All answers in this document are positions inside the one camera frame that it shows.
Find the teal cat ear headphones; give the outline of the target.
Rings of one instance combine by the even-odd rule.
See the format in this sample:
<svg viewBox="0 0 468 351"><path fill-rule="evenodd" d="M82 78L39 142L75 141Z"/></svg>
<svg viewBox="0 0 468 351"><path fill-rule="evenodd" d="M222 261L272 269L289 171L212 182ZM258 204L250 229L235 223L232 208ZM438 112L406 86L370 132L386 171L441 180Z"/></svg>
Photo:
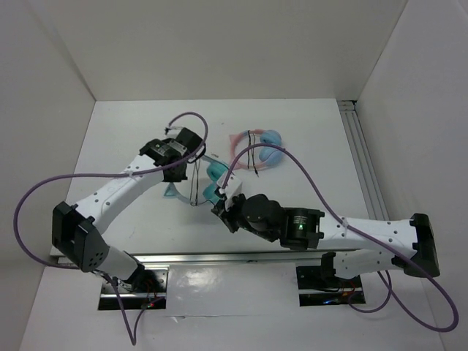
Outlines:
<svg viewBox="0 0 468 351"><path fill-rule="evenodd" d="M201 163L206 162L206 177L200 178ZM190 182L189 194L185 196L180 193L174 183L169 183L163 194L165 199L177 199L193 207L205 203L215 204L219 197L216 195L216 181L228 169L228 165L209 156L202 156L200 161L196 161L192 169L192 179Z"/></svg>

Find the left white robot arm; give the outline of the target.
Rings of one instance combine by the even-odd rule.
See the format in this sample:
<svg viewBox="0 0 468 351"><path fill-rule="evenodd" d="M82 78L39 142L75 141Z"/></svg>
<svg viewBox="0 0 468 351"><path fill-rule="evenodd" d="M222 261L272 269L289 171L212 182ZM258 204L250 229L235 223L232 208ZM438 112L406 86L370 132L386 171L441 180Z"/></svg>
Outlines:
<svg viewBox="0 0 468 351"><path fill-rule="evenodd" d="M84 273L117 279L134 292L156 279L131 254L108 245L104 232L113 220L151 187L186 179L186 157L204 144L190 129L147 142L120 177L73 205L59 203L52 213L52 245Z"/></svg>

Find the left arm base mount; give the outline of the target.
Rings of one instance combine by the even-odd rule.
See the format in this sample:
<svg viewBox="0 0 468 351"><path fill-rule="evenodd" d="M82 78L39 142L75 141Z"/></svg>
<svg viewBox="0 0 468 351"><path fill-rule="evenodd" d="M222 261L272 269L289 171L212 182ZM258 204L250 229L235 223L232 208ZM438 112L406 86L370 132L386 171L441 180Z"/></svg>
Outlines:
<svg viewBox="0 0 468 351"><path fill-rule="evenodd" d="M117 290L125 310L136 311L144 306L153 310L166 308L169 267L156 265L150 267L149 271L152 276L136 288L120 279L117 280ZM119 309L116 292L112 284L104 279L99 294L98 310L117 311Z"/></svg>

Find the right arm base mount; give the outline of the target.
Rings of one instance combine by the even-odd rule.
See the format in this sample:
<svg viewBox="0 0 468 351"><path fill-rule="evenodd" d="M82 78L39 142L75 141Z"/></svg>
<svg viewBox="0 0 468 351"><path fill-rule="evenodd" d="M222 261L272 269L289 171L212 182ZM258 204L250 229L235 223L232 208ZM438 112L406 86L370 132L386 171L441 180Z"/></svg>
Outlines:
<svg viewBox="0 0 468 351"><path fill-rule="evenodd" d="M349 297L353 303L366 303L359 276L323 279L318 266L297 266L295 271L301 307L347 305Z"/></svg>

